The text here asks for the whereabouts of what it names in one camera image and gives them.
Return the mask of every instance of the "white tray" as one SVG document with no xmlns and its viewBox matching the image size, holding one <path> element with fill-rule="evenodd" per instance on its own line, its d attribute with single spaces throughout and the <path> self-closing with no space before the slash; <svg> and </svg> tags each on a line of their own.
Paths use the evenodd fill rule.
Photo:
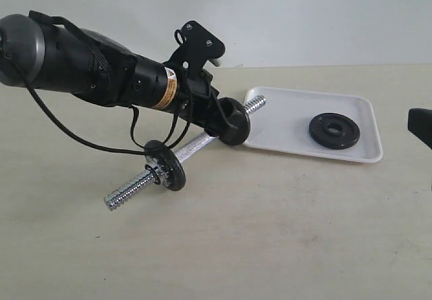
<svg viewBox="0 0 432 300">
<path fill-rule="evenodd" d="M 375 163 L 383 157 L 372 105 L 362 97 L 260 86 L 250 89 L 245 101 L 257 95 L 264 95 L 267 104 L 250 117 L 247 147 L 361 163 Z M 312 139 L 309 122 L 327 112 L 343 114 L 357 123 L 360 138 L 355 146 L 334 150 Z"/>
</svg>

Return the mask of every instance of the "table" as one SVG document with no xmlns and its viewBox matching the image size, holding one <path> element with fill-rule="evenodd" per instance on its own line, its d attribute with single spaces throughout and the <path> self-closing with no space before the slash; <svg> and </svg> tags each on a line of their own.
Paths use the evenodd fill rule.
<svg viewBox="0 0 432 300">
<path fill-rule="evenodd" d="M 26 90 L 0 86 L 1 298 L 430 299 L 432 152 L 406 123 L 411 107 L 432 108 L 432 65 L 213 73 L 222 95 L 241 101 L 261 85 L 367 98 L 383 159 L 351 164 L 215 141 L 184 164 L 183 190 L 152 186 L 110 212 L 103 197 L 144 159 L 79 145 Z M 75 133 L 133 147 L 131 110 L 40 94 Z M 138 140 L 162 139 L 170 120 L 143 110 Z"/>
</svg>

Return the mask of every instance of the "chrome threaded bar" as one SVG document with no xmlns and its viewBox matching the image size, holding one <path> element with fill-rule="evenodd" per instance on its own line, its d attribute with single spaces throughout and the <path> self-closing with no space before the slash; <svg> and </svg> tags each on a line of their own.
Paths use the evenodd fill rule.
<svg viewBox="0 0 432 300">
<path fill-rule="evenodd" d="M 244 104 L 244 108 L 248 115 L 253 114 L 255 111 L 259 110 L 266 104 L 267 100 L 264 96 L 258 95 Z M 174 154 L 180 163 L 185 162 L 197 151 L 201 150 L 209 143 L 217 139 L 217 137 L 209 136 L 207 133 L 202 132 L 189 142 L 187 142 L 183 147 L 180 147 Z M 158 168 L 153 168 L 154 171 L 145 170 L 141 174 L 135 176 L 131 181 L 127 182 L 122 187 L 107 195 L 104 198 L 104 202 L 108 209 L 113 211 L 117 209 L 120 205 L 124 204 L 127 200 L 131 199 L 134 195 L 138 194 L 140 191 L 146 187 L 152 185 L 154 182 L 158 181 L 155 176 L 158 172 Z"/>
</svg>

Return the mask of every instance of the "white wall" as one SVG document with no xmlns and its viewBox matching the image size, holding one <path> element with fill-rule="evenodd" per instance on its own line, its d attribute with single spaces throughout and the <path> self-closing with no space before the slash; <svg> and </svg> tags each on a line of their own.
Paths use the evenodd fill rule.
<svg viewBox="0 0 432 300">
<path fill-rule="evenodd" d="M 35 9 L 165 61 L 195 19 L 227 45 L 225 67 L 432 62 L 432 0 L 0 0 Z"/>
</svg>

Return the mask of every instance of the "label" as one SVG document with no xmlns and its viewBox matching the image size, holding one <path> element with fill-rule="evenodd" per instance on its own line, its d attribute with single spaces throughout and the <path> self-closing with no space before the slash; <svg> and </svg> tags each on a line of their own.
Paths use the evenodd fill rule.
<svg viewBox="0 0 432 300">
<path fill-rule="evenodd" d="M 168 83 L 167 89 L 165 90 L 165 94 L 163 94 L 162 99 L 153 106 L 153 109 L 165 109 L 174 99 L 177 91 L 177 76 L 176 73 L 169 68 L 165 67 L 165 71 L 167 72 Z"/>
</svg>

